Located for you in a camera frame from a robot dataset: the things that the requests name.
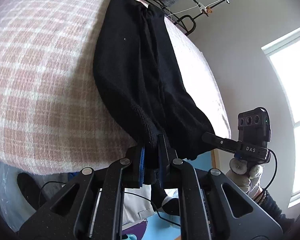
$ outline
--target gloved hand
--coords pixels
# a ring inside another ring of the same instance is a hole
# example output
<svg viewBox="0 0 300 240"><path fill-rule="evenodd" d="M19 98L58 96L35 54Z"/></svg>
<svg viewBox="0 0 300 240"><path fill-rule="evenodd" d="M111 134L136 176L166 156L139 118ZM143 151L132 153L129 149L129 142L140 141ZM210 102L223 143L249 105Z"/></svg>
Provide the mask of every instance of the gloved hand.
<svg viewBox="0 0 300 240"><path fill-rule="evenodd" d="M247 172L247 162L239 161L235 158L229 162L230 170L226 173L226 176L231 179L243 192L248 194L252 199L258 196L262 191L260 187L260 178L263 172L263 167L255 165L249 172L248 178L245 173Z"/></svg>

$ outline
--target black sleeve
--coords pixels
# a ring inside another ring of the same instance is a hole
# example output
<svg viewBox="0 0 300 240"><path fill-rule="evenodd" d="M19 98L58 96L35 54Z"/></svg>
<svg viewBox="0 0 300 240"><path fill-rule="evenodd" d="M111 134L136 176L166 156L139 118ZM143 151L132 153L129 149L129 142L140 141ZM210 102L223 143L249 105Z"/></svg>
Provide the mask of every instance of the black sleeve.
<svg viewBox="0 0 300 240"><path fill-rule="evenodd" d="M264 192L260 202L260 207L281 226L283 232L292 226L294 219L286 218L286 215L282 214L282 210L278 207L268 191Z"/></svg>
<svg viewBox="0 0 300 240"><path fill-rule="evenodd" d="M162 208L162 210L169 215L179 216L179 199L172 198L162 206L162 202L166 197L167 194L163 188L160 188L159 181L151 185L151 200L157 209Z"/></svg>

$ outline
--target bracelet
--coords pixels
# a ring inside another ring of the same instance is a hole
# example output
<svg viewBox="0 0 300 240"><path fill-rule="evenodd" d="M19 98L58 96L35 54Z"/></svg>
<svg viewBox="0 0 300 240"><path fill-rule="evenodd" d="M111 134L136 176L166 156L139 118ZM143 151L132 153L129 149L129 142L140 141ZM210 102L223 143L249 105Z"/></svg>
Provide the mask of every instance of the bracelet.
<svg viewBox="0 0 300 240"><path fill-rule="evenodd" d="M268 191L267 190L263 190L262 189L262 196L261 198L257 201L257 204L260 206L264 203L264 201L266 200L266 197L268 195Z"/></svg>

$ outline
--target purple fabric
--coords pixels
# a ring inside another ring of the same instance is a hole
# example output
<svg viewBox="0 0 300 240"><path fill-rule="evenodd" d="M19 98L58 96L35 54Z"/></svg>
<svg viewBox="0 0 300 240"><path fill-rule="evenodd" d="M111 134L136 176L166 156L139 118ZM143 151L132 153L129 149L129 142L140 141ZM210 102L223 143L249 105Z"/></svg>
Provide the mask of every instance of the purple fabric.
<svg viewBox="0 0 300 240"><path fill-rule="evenodd" d="M148 221L143 221L139 224L136 224L130 228L127 228L122 231L123 235L134 234L138 240L141 240L146 232Z"/></svg>

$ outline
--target plaid fabric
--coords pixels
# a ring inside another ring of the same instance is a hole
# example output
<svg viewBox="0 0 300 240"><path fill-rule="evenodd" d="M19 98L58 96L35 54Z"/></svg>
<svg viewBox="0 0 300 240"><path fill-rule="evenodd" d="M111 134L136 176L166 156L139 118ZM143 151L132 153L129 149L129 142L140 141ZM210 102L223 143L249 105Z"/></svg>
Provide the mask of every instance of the plaid fabric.
<svg viewBox="0 0 300 240"><path fill-rule="evenodd" d="M109 1L0 1L0 161L36 174L101 169L135 145L109 115L92 75ZM216 134L229 138L202 53L165 23L187 92Z"/></svg>

